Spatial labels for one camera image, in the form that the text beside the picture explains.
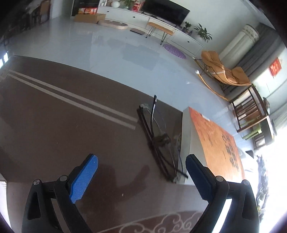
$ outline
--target white vase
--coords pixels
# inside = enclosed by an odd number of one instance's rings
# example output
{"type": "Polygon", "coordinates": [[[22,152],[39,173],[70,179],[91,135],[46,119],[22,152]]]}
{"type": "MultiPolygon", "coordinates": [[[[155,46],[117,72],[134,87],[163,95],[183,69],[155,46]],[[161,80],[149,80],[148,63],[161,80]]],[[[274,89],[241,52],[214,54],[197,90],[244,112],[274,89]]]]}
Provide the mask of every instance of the white vase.
{"type": "Polygon", "coordinates": [[[118,1],[114,1],[111,3],[112,7],[118,8],[120,6],[120,3],[118,1]]]}
{"type": "Polygon", "coordinates": [[[195,39],[198,43],[203,43],[204,42],[204,39],[202,39],[201,37],[200,37],[200,35],[199,34],[197,34],[197,33],[195,33],[194,35],[192,35],[192,37],[193,37],[193,39],[195,39]]]}

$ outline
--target purple mat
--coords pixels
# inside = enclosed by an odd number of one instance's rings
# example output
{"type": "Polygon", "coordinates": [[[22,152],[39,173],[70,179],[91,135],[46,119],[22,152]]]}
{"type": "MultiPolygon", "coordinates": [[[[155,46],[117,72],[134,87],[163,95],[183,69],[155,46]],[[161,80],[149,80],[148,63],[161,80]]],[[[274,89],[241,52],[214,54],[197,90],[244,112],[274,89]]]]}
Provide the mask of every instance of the purple mat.
{"type": "Polygon", "coordinates": [[[176,47],[174,47],[170,44],[164,44],[163,46],[167,51],[169,51],[173,55],[175,55],[181,59],[186,59],[186,56],[184,55],[184,53],[182,51],[180,51],[179,49],[177,49],[176,47]]]}

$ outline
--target flower pot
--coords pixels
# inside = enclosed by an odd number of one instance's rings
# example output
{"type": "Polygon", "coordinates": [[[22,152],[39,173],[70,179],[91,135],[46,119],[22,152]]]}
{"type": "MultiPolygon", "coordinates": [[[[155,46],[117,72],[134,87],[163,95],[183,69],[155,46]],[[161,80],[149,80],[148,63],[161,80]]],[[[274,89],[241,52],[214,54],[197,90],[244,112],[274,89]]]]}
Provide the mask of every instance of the flower pot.
{"type": "Polygon", "coordinates": [[[199,42],[199,43],[203,43],[203,42],[204,42],[204,39],[201,38],[200,35],[197,34],[197,33],[194,33],[194,34],[192,35],[192,37],[193,37],[193,39],[195,39],[195,40],[196,40],[197,42],[199,42]]]}
{"type": "Polygon", "coordinates": [[[120,3],[118,1],[114,1],[111,3],[112,7],[118,8],[120,6],[120,3]]]}
{"type": "Polygon", "coordinates": [[[181,31],[184,33],[187,33],[188,29],[186,27],[184,27],[181,31]]]}

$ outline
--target wooden stool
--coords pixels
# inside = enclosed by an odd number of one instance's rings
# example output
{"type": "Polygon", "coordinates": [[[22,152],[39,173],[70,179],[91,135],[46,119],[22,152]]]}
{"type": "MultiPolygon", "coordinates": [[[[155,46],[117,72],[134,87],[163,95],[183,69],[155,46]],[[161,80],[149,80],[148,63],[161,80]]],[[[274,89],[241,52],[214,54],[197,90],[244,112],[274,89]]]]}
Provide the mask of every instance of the wooden stool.
{"type": "Polygon", "coordinates": [[[154,31],[155,31],[156,29],[163,31],[162,40],[161,40],[160,44],[162,44],[162,43],[164,42],[164,40],[165,40],[167,34],[169,34],[169,35],[172,36],[173,33],[174,33],[173,31],[171,31],[171,30],[169,30],[169,29],[167,29],[167,28],[164,28],[164,27],[162,27],[162,26],[160,26],[160,25],[158,25],[158,24],[155,24],[155,23],[153,23],[153,22],[148,22],[147,25],[151,26],[151,28],[150,28],[150,30],[149,30],[149,32],[148,32],[146,38],[150,37],[150,36],[154,33],[154,31]]]}

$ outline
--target cardboard box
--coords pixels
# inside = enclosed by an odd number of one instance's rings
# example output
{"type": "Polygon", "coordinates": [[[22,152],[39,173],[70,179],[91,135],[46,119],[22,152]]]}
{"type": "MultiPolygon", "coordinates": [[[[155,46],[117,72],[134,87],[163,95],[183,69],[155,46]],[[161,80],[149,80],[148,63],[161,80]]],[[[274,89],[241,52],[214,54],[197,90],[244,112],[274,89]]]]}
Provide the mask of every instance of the cardboard box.
{"type": "Polygon", "coordinates": [[[74,22],[96,24],[100,20],[104,20],[105,17],[106,17],[105,14],[95,14],[95,15],[77,14],[74,17],[74,22]]]}

